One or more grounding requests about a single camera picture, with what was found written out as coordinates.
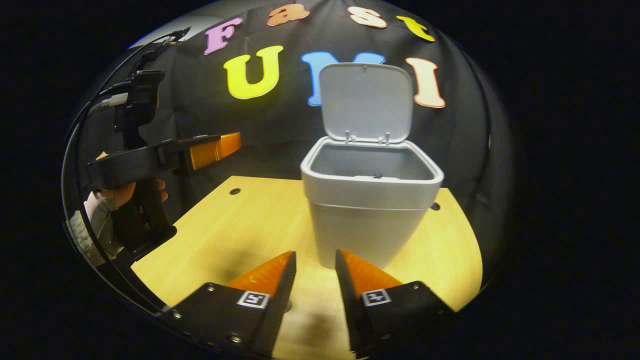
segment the trash can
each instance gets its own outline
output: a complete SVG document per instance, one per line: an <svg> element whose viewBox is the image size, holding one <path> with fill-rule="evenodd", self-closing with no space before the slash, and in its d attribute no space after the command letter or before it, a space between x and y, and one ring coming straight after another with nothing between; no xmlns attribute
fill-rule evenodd
<svg viewBox="0 0 640 360"><path fill-rule="evenodd" d="M320 263L346 249L385 268L433 204L442 170L406 141L413 87L399 67L334 63L319 75L326 134L300 165Z"/></svg>

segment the blue letter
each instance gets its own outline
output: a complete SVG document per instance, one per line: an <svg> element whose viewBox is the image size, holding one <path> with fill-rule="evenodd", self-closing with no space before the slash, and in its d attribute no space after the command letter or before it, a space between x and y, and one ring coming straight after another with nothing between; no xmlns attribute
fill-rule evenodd
<svg viewBox="0 0 640 360"><path fill-rule="evenodd" d="M338 63L339 61L331 53L327 53L326 51L307 53L304 54L301 59L309 64L309 68L311 69L311 83L314 88L314 94L309 98L308 103L311 106L320 106L322 105L322 98L320 97L320 70L329 64ZM385 62L385 57L376 53L360 53L353 58L353 62L382 64Z"/></svg>

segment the cable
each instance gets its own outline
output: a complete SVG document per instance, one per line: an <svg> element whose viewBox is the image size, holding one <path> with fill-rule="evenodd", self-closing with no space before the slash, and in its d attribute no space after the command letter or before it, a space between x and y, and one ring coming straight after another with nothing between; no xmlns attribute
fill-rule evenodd
<svg viewBox="0 0 640 360"><path fill-rule="evenodd" d="M107 85L109 83L109 80L111 80L111 78L115 75L115 73L120 70L120 68L122 68L132 57L136 56L140 51L142 51L144 48L146 48L147 46L153 44L154 42L162 39L162 38L166 38L166 37L176 37L178 39L183 38L184 35L186 35L189 30L191 29L191 26L186 28L186 29L182 29L182 30L177 30L177 31L173 31L169 34L163 35L161 37L158 37L156 39L151 40L150 42L146 43L145 45L142 45L140 48L138 48L137 50L135 50L133 53L131 53L131 55L127 56L127 58L125 60L122 60L122 62L115 67L115 69L113 69L111 71L111 73L109 74L109 76L107 76L107 78L102 82L102 84L100 85L100 87L98 87L98 93L92 97L91 100L89 100L80 110L80 112L76 115L76 117L74 118L74 121L71 123L71 126L69 128L69 131L67 132L67 138L69 137L69 135L71 134L71 132L73 131L73 128L76 126L76 124L78 123L78 121L80 120L80 118L82 117L82 114L84 113L84 111L91 105L91 103L93 103L96 98L100 97L104 92L107 92L109 89L102 91L102 88L104 88L105 85ZM124 83L117 83L114 84L112 86L122 86Z"/></svg>
<svg viewBox="0 0 640 360"><path fill-rule="evenodd" d="M93 105L93 107L89 109L89 112L86 114L86 116L89 117L93 112L98 110L103 111L114 106L122 105L127 102L128 98L128 92L111 96L109 99L104 99L101 102L98 102L96 105Z"/></svg>

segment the handle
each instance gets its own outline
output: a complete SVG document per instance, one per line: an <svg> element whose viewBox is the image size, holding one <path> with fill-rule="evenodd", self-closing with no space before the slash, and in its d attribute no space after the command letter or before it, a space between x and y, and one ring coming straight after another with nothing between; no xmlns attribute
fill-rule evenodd
<svg viewBox="0 0 640 360"><path fill-rule="evenodd" d="M114 234L139 260L177 233L169 223L155 177L136 181L131 200L113 214Z"/></svg>

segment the pink letter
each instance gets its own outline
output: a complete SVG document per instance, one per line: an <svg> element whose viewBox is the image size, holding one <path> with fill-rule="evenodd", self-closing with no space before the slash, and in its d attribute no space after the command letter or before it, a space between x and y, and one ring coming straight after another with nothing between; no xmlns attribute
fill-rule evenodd
<svg viewBox="0 0 640 360"><path fill-rule="evenodd" d="M231 38L234 34L233 25L242 24L242 18L236 17L233 20L227 21L222 25L218 25L215 28L207 30L207 49L204 51L205 55L209 55L216 50L220 50L227 45L226 41L222 41L222 38Z"/></svg>

